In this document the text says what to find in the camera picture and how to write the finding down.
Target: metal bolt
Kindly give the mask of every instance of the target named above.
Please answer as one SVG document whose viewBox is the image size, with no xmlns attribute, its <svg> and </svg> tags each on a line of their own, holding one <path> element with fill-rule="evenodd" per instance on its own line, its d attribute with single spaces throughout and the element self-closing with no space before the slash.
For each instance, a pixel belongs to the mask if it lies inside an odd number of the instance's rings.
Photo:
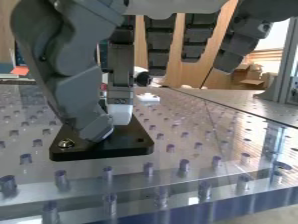
<svg viewBox="0 0 298 224">
<path fill-rule="evenodd" d="M 0 178 L 0 186 L 4 197 L 13 197 L 17 193 L 16 179 L 13 175 Z"/>
<path fill-rule="evenodd" d="M 74 147 L 74 142 L 72 141 L 72 139 L 66 138 L 62 141 L 58 142 L 58 147 L 61 149 L 70 149 Z"/>
<path fill-rule="evenodd" d="M 54 172 L 54 184 L 61 191 L 69 190 L 69 181 L 65 170 Z"/>
<path fill-rule="evenodd" d="M 202 181 L 198 184 L 198 198 L 202 201 L 209 200 L 211 198 L 211 185 L 206 181 Z"/>
<path fill-rule="evenodd" d="M 153 163 L 143 164 L 143 173 L 147 177 L 153 176 Z"/>
<path fill-rule="evenodd" d="M 20 165 L 30 164 L 32 163 L 32 156 L 30 154 L 22 154 L 20 156 Z"/>
<path fill-rule="evenodd" d="M 103 196 L 103 210 L 106 215 L 115 215 L 117 213 L 117 194 Z"/>
<path fill-rule="evenodd" d="M 250 163 L 250 154 L 248 153 L 241 153 L 241 165 L 247 166 Z"/>
<path fill-rule="evenodd" d="M 42 224 L 58 224 L 60 217 L 58 217 L 58 209 L 57 209 L 57 202 L 49 201 L 44 204 L 42 207 Z"/>
<path fill-rule="evenodd" d="M 238 194 L 242 194 L 244 191 L 248 190 L 248 181 L 250 181 L 250 178 L 246 175 L 241 175 L 238 177 L 237 186 L 235 186 L 235 192 Z"/>
<path fill-rule="evenodd" d="M 190 163 L 189 160 L 181 159 L 179 161 L 179 172 L 187 173 L 190 170 Z"/>
<path fill-rule="evenodd" d="M 211 167 L 215 169 L 219 166 L 221 166 L 221 157 L 219 156 L 213 156 Z"/>
<path fill-rule="evenodd" d="M 111 181 L 111 179 L 113 179 L 113 167 L 111 166 L 106 166 L 102 169 L 102 178 L 107 181 Z"/>
<path fill-rule="evenodd" d="M 276 185 L 282 183 L 282 178 L 283 178 L 283 174 L 279 171 L 274 171 L 272 173 L 272 180 L 271 180 L 271 184 Z"/>
</svg>

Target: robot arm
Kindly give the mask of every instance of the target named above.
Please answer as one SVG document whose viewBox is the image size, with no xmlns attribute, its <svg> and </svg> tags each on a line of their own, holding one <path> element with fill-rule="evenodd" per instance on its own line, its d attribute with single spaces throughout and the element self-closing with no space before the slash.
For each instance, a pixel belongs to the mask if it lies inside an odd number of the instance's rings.
<svg viewBox="0 0 298 224">
<path fill-rule="evenodd" d="M 214 68 L 230 74 L 243 57 L 270 33 L 274 22 L 298 16 L 295 0 L 241 0 L 235 9 Z"/>
<path fill-rule="evenodd" d="M 125 10 L 125 1 L 118 0 L 22 0 L 12 14 L 16 41 L 49 105 L 78 136 L 92 142 L 113 131 L 113 119 L 98 105 L 101 69 L 93 52 L 95 44 L 111 36 L 111 56 L 131 56 L 131 34 L 115 30 Z M 113 61 L 109 67 L 107 101 L 130 106 L 133 57 Z"/>
</svg>

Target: cable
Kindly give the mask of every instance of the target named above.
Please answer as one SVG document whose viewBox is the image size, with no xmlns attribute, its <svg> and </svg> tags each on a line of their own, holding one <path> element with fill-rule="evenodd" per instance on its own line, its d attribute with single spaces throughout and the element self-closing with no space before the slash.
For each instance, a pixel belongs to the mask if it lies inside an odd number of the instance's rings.
<svg viewBox="0 0 298 224">
<path fill-rule="evenodd" d="M 203 81 L 202 81 L 202 84 L 201 84 L 201 86 L 199 86 L 199 89 L 202 89 L 203 84 L 205 84 L 205 82 L 207 81 L 207 78 L 209 78 L 209 76 L 210 76 L 210 74 L 211 74 L 211 70 L 213 70 L 213 66 L 211 66 L 211 68 L 210 68 L 210 70 L 209 70 L 209 72 L 207 72 L 207 75 L 206 75 L 206 77 L 205 77 L 205 79 L 203 79 Z"/>
</svg>

